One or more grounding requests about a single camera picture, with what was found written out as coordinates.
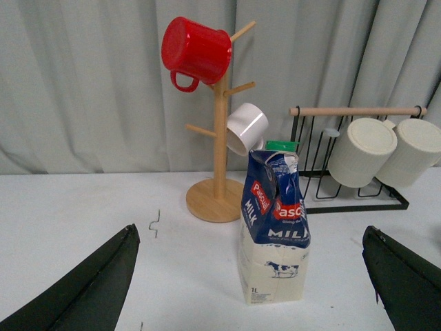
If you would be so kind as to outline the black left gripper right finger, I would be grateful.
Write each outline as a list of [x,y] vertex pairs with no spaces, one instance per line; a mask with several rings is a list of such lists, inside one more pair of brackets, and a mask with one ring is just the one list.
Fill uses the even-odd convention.
[[395,330],[440,329],[440,269],[381,230],[368,226],[362,257]]

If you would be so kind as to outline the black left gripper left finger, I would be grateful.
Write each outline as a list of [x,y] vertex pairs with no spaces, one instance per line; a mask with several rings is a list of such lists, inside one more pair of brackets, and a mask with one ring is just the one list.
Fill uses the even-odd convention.
[[2,330],[114,330],[140,238],[125,226],[64,277],[1,322]]

